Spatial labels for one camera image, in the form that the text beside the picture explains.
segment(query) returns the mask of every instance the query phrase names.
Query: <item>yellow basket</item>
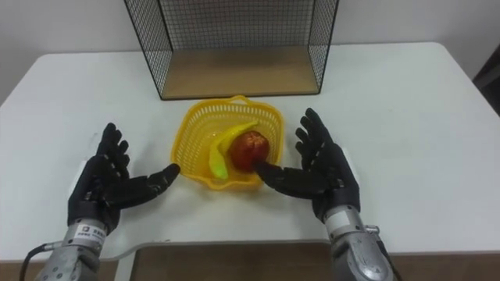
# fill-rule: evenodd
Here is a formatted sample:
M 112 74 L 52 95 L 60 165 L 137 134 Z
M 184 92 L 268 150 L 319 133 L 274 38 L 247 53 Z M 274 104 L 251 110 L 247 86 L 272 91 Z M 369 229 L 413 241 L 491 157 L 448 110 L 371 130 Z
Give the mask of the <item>yellow basket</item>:
M 207 185 L 212 190 L 257 190 L 262 181 L 255 173 L 238 172 L 226 158 L 229 179 L 216 179 L 209 168 L 209 148 L 217 134 L 239 124 L 259 121 L 253 130 L 270 143 L 267 161 L 278 164 L 284 138 L 284 121 L 274 107 L 244 96 L 209 99 L 193 105 L 184 117 L 172 147 L 170 160 L 180 166 L 180 174 Z

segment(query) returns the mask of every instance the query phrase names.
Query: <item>red apple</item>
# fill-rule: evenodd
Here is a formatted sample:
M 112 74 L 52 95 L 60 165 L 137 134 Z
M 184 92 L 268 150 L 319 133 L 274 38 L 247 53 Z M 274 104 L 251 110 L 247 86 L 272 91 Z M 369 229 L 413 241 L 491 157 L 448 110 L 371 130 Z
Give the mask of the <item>red apple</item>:
M 234 168 L 251 173 L 252 164 L 265 161 L 269 154 L 269 141 L 257 131 L 249 131 L 238 136 L 229 148 Z

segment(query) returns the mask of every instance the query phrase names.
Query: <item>yellow banana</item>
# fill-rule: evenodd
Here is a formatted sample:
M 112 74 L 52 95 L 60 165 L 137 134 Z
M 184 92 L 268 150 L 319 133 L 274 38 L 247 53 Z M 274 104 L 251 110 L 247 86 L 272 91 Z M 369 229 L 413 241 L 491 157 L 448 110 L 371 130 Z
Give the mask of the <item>yellow banana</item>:
M 233 126 L 230 129 L 219 134 L 215 140 L 210 144 L 209 152 L 209 167 L 212 174 L 221 180 L 227 180 L 229 174 L 227 173 L 226 162 L 223 153 L 226 154 L 229 147 L 237 136 L 244 133 L 246 130 L 256 126 L 259 122 L 252 121 L 249 123 Z

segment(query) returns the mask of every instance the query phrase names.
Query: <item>cable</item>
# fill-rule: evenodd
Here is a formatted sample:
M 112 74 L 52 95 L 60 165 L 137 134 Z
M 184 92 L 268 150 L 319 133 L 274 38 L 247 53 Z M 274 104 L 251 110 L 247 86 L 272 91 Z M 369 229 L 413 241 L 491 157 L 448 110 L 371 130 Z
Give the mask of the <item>cable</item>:
M 391 266 L 392 272 L 394 273 L 396 279 L 398 281 L 403 281 L 401 274 L 399 274 L 399 271 L 396 269 L 396 267 L 392 263 L 391 258 L 389 257 L 389 253 L 388 253 L 388 250 L 385 248 L 384 242 L 382 242 L 382 240 L 378 240 L 377 244 L 378 244 L 378 247 L 380 248 L 380 251 L 382 251 L 382 254 L 384 255 L 384 257 L 387 259 L 387 261 L 389 261 L 389 265 Z
M 31 258 L 34 257 L 36 254 L 40 254 L 41 252 L 47 251 L 46 246 L 47 244 L 42 244 L 28 253 L 28 255 L 25 257 L 23 261 L 23 265 L 21 266 L 19 281 L 24 281 L 24 276 L 26 275 L 26 270 L 28 269 L 28 265 L 30 264 Z

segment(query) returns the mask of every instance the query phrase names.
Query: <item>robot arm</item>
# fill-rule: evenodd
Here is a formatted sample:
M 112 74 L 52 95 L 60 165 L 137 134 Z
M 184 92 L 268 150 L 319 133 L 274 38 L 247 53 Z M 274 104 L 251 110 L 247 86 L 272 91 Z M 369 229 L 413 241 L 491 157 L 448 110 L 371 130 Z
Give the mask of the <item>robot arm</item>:
M 176 179 L 176 164 L 150 176 L 130 178 L 127 170 L 128 143 L 112 123 L 104 129 L 95 156 L 79 174 L 68 200 L 68 230 L 61 242 L 43 244 L 24 260 L 24 281 L 29 260 L 42 251 L 53 251 L 38 274 L 40 281 L 97 280 L 99 256 L 108 236 L 120 221 L 120 211 L 153 200 Z
M 255 171 L 274 190 L 312 201 L 312 210 L 330 238 L 335 280 L 402 281 L 378 228 L 361 220 L 359 185 L 345 153 L 312 109 L 305 111 L 300 123 L 305 130 L 296 130 L 300 141 L 295 147 L 302 156 L 302 169 L 259 162 Z
M 339 206 L 326 214 L 325 227 L 332 245 L 335 280 L 401 280 L 390 262 L 376 226 L 364 226 L 352 206 Z
M 106 236 L 105 225 L 81 219 L 68 227 L 64 240 L 52 252 L 36 281 L 94 281 Z

